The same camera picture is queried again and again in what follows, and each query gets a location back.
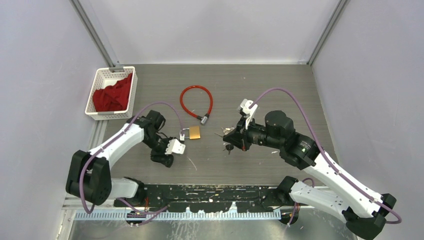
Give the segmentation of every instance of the key ring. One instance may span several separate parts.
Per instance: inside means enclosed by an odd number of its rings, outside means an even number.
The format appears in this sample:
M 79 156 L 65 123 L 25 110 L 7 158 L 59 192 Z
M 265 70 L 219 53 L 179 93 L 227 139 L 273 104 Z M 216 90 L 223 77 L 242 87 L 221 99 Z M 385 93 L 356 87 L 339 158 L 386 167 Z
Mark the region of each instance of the key ring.
M 190 89 L 202 89 L 203 91 L 205 91 L 208 95 L 209 95 L 209 110 L 207 111 L 207 113 L 202 117 L 202 116 L 199 116 L 199 115 L 196 115 L 196 114 L 194 114 L 194 113 L 192 113 L 190 110 L 188 110 L 187 109 L 187 107 L 186 106 L 184 106 L 184 102 L 183 102 L 183 96 L 184 96 L 184 94 L 188 91 L 188 90 L 190 90 Z M 179 103 L 181 104 L 181 107 L 182 107 L 182 109 L 184 109 L 184 111 L 186 111 L 188 114 L 190 114 L 191 116 L 193 116 L 193 117 L 195 117 L 195 118 L 197 118 L 197 119 L 199 119 L 200 120 L 200 124 L 201 125 L 205 125 L 206 124 L 206 122 L 208 121 L 208 119 L 209 119 L 209 116 L 211 115 L 211 111 L 212 111 L 212 106 L 214 105 L 214 100 L 212 99 L 212 94 L 211 94 L 211 92 L 208 90 L 208 89 L 206 89 L 206 87 L 204 87 L 204 86 L 200 86 L 200 85 L 193 85 L 193 86 L 189 86 L 189 87 L 187 87 L 186 89 L 184 89 L 182 92 L 181 92 L 181 95 L 179 96 Z

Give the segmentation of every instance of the basket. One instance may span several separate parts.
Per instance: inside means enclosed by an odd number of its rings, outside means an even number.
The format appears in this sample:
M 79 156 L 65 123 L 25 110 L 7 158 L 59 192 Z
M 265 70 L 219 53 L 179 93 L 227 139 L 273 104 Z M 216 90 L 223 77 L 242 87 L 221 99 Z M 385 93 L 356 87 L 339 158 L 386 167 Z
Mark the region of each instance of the basket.
M 131 88 L 129 90 L 129 101 L 126 110 L 123 111 L 96 111 L 93 103 L 93 94 L 98 89 L 104 89 L 122 80 L 132 73 Z M 92 117 L 94 120 L 112 120 L 112 119 L 129 119 L 133 116 L 134 100 L 136 97 L 137 74 L 133 66 L 124 66 L 120 69 L 116 68 L 99 68 L 94 77 L 94 82 L 91 87 L 90 96 L 88 97 L 85 114 Z

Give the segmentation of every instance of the white wall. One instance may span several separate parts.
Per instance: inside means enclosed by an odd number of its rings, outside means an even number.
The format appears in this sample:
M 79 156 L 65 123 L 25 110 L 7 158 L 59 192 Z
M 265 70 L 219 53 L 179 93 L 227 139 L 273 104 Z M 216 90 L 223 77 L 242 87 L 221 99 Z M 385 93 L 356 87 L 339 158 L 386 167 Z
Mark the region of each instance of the white wall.
M 309 60 L 338 2 L 84 0 L 84 6 L 91 4 L 96 29 L 124 64 L 293 64 Z
M 106 63 L 68 0 L 0 9 L 0 239 L 51 240 L 72 154 L 87 149 L 84 114 Z
M 379 240 L 424 235 L 423 13 L 422 0 L 350 1 L 313 65 L 342 166 L 397 198 L 403 223 Z

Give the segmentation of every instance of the red cloth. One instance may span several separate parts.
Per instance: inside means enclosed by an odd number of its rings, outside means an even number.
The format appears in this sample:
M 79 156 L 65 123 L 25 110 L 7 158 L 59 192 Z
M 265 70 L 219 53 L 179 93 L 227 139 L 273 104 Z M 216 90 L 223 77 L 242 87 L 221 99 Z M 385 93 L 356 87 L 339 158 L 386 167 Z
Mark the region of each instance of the red cloth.
M 93 104 L 97 112 L 123 111 L 127 109 L 130 97 L 131 79 L 130 73 L 122 80 L 119 80 L 113 86 L 107 86 L 105 89 L 97 89 L 93 94 Z

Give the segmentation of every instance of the wood grain surface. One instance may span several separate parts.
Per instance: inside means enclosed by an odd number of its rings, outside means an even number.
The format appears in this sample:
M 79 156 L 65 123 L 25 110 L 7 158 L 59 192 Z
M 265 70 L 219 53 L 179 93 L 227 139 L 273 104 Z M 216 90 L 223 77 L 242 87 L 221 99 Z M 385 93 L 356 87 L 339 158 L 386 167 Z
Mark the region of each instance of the wood grain surface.
M 150 184 L 228 184 L 278 185 L 285 176 L 302 180 L 306 173 L 292 167 L 279 157 L 276 149 L 252 145 L 249 151 L 234 149 L 228 155 L 223 151 L 222 129 L 235 126 L 240 119 L 236 108 L 243 99 L 255 100 L 262 92 L 273 87 L 291 91 L 299 100 L 312 126 L 331 156 L 336 159 L 314 76 L 308 65 L 208 65 L 208 64 L 147 64 L 135 65 L 138 85 L 134 114 L 145 105 L 166 101 L 175 106 L 185 128 L 200 125 L 199 120 L 185 113 L 179 97 L 190 85 L 202 85 L 213 95 L 213 109 L 209 121 L 200 126 L 200 139 L 187 140 L 184 155 L 176 155 L 171 168 L 150 160 L 150 149 L 143 143 L 129 150 L 113 167 L 115 178 L 132 177 Z M 209 97 L 200 89 L 184 95 L 184 103 L 191 111 L 203 116 L 208 110 Z M 294 127 L 311 136 L 305 121 L 292 99 L 283 92 L 274 91 L 258 102 L 256 122 L 264 124 L 269 111 L 282 110 L 293 119 Z M 166 118 L 163 131 L 177 137 L 179 122 L 176 114 L 166 105 L 150 109 Z M 125 120 L 110 120 L 104 139 L 116 133 Z

